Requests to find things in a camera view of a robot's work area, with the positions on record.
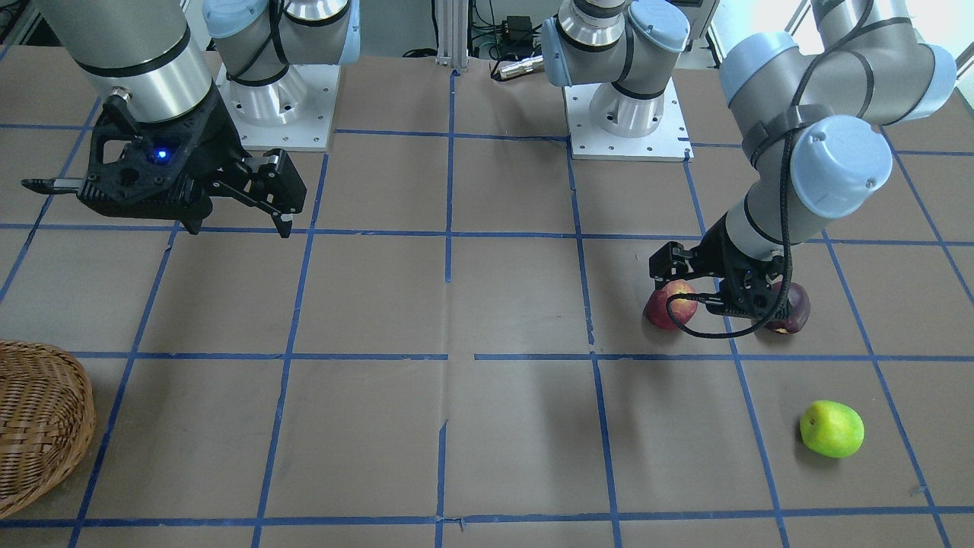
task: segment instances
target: wicker basket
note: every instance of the wicker basket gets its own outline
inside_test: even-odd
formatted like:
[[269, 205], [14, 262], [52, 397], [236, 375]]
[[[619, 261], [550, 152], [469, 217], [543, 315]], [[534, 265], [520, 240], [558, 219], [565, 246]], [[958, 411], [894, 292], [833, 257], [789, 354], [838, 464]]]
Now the wicker basket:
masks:
[[0, 518], [67, 477], [93, 435], [81, 364], [53, 346], [0, 340]]

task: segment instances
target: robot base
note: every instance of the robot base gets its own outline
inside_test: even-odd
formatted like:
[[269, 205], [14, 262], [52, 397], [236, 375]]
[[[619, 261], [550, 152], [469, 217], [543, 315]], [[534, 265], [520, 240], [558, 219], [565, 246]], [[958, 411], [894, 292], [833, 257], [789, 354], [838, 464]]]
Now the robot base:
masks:
[[645, 137], [619, 137], [603, 130], [592, 120], [588, 105], [601, 84], [565, 88], [565, 110], [572, 134], [572, 156], [582, 160], [636, 160], [643, 162], [683, 162], [693, 157], [687, 124], [670, 80], [663, 94], [665, 109], [659, 126]]
[[[243, 148], [268, 150], [286, 147], [292, 151], [327, 152], [341, 67], [333, 64], [300, 64], [292, 68], [304, 78], [312, 95], [309, 103], [304, 106], [301, 117], [294, 122], [277, 127], [255, 125], [240, 116], [234, 105], [224, 98], [227, 110], [240, 133]], [[226, 82], [226, 67], [221, 66], [216, 77], [216, 87], [222, 89]]]

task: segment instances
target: blue joint cap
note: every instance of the blue joint cap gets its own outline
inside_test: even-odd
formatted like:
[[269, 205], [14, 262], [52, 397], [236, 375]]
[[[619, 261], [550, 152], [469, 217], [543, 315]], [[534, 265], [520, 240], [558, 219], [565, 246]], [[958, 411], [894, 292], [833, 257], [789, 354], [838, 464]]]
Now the blue joint cap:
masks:
[[233, 36], [256, 21], [269, 3], [270, 0], [206, 0], [206, 30], [216, 39]]
[[792, 187], [812, 213], [824, 218], [859, 209], [892, 171], [886, 139], [854, 116], [839, 114], [812, 124], [792, 154]]
[[342, 56], [338, 58], [338, 64], [352, 64], [358, 61], [361, 55], [361, 15], [358, 9], [358, 0], [349, 0], [349, 29], [345, 33], [345, 46], [342, 48]]
[[927, 87], [926, 93], [923, 94], [923, 98], [919, 100], [917, 107], [910, 111], [910, 114], [904, 116], [902, 120], [899, 120], [897, 124], [926, 118], [940, 110], [947, 99], [951, 98], [954, 87], [957, 85], [957, 63], [954, 56], [940, 46], [924, 45], [933, 52], [933, 76], [930, 78], [930, 85]]
[[731, 104], [737, 92], [772, 59], [798, 44], [787, 32], [752, 34], [733, 47], [721, 65], [721, 87]]
[[561, 36], [555, 25], [554, 18], [548, 18], [542, 23], [542, 56], [544, 57], [544, 74], [548, 82], [559, 88], [572, 85], [572, 75], [568, 73], [568, 62], [565, 60], [565, 49], [561, 44]]
[[635, 0], [629, 5], [629, 20], [636, 32], [667, 52], [678, 54], [687, 47], [690, 22], [665, 0]]

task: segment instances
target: green apple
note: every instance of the green apple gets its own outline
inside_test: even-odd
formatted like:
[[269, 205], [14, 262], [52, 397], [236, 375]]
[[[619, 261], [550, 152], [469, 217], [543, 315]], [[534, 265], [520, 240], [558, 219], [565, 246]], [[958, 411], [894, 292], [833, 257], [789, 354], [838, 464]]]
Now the green apple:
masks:
[[849, 406], [819, 400], [805, 410], [799, 424], [805, 446], [817, 453], [843, 458], [859, 450], [866, 429]]

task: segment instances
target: apple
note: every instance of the apple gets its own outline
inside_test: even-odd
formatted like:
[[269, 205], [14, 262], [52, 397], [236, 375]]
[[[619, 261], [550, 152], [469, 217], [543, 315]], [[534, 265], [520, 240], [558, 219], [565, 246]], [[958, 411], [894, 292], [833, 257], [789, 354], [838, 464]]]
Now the apple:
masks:
[[799, 430], [807, 448], [833, 458], [844, 458], [858, 451], [866, 434], [859, 413], [828, 400], [812, 402], [802, 415]]
[[[781, 282], [775, 282], [771, 288], [775, 292], [781, 291]], [[784, 320], [771, 320], [765, 324], [765, 329], [775, 333], [793, 334], [802, 330], [808, 316], [811, 315], [811, 301], [805, 288], [792, 282], [788, 290], [788, 304], [791, 314]]]
[[[666, 299], [673, 294], [696, 294], [696, 291], [684, 280], [673, 280], [663, 286], [662, 289], [655, 290], [650, 295], [646, 307], [643, 308], [643, 316], [662, 330], [673, 331], [678, 329], [676, 324], [670, 320], [669, 314], [666, 313]], [[680, 320], [680, 323], [686, 324], [696, 313], [696, 301], [678, 298], [670, 304], [670, 308], [673, 310], [676, 319]]]

